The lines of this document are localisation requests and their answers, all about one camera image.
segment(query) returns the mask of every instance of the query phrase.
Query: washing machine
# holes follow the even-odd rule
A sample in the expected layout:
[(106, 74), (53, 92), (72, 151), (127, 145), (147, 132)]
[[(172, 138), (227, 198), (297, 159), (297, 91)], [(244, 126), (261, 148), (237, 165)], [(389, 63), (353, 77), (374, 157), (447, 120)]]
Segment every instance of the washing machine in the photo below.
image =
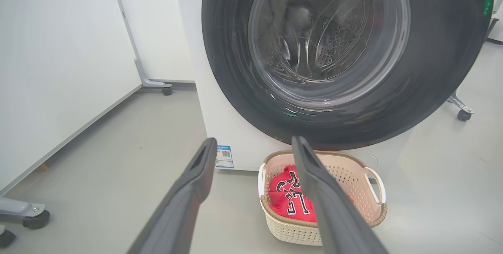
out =
[(302, 135), (385, 180), (475, 62), (492, 1), (178, 0), (216, 167), (258, 170)]

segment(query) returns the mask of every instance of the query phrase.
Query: white handle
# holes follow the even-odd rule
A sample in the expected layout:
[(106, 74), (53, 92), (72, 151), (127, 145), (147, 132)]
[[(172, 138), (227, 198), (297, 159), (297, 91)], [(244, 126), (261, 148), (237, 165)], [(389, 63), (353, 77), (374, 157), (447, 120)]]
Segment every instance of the white handle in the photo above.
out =
[(374, 198), (376, 199), (377, 204), (384, 204), (386, 202), (386, 190), (384, 189), (384, 184), (381, 180), (381, 177), (373, 170), (372, 168), (365, 167), (365, 170), (373, 175), (377, 181), (377, 186), (379, 187), (379, 193), (381, 193), (381, 200), (377, 199), (377, 196), (374, 193), (374, 189), (370, 186), (372, 193), (374, 193)]
[(266, 163), (263, 163), (262, 166), (259, 168), (259, 198), (264, 195), (264, 190), (266, 189), (266, 181), (265, 181), (265, 174), (264, 174), (264, 168), (266, 167)]

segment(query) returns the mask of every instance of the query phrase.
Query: washing machine door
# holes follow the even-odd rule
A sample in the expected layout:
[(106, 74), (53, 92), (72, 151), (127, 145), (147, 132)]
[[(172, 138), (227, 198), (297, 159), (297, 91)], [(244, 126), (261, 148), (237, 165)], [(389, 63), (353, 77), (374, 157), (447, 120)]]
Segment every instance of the washing machine door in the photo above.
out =
[(396, 136), (456, 90), (492, 0), (203, 0), (206, 53), (269, 136), (352, 149)]

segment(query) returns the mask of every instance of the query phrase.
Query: black caster wheel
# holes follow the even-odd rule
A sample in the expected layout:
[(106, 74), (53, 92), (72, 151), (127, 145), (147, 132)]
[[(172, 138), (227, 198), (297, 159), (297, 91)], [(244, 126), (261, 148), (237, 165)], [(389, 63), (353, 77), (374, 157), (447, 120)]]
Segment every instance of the black caster wheel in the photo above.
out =
[(0, 249), (9, 246), (15, 238), (16, 235), (6, 229), (4, 233), (0, 235)]
[(25, 217), (23, 219), (23, 227), (27, 227), (30, 229), (39, 229), (45, 227), (49, 223), (49, 216), (51, 213), (49, 211), (44, 210), (40, 215), (30, 218)]
[(464, 110), (460, 110), (460, 111), (458, 112), (458, 119), (459, 119), (460, 121), (467, 121), (467, 120), (469, 120), (470, 118), (471, 118), (471, 114), (469, 114), (469, 113), (465, 112)]
[(171, 91), (171, 88), (163, 88), (162, 89), (162, 93), (165, 95), (165, 96), (169, 96), (171, 95), (173, 91)]

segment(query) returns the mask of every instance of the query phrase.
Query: floor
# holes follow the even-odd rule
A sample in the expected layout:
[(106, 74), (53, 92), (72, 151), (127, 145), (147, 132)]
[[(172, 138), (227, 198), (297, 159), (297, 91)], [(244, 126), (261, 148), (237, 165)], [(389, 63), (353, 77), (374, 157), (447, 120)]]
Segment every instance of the floor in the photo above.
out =
[[(417, 125), (386, 181), (388, 216), (374, 228), (390, 253), (503, 252), (503, 48), (486, 43), (458, 96)], [(125, 253), (205, 139), (196, 91), (131, 96), (7, 197), (42, 202), (47, 227), (1, 216), (16, 241), (2, 253)], [(323, 253), (267, 229), (257, 173), (217, 171), (199, 209), (191, 253)]]

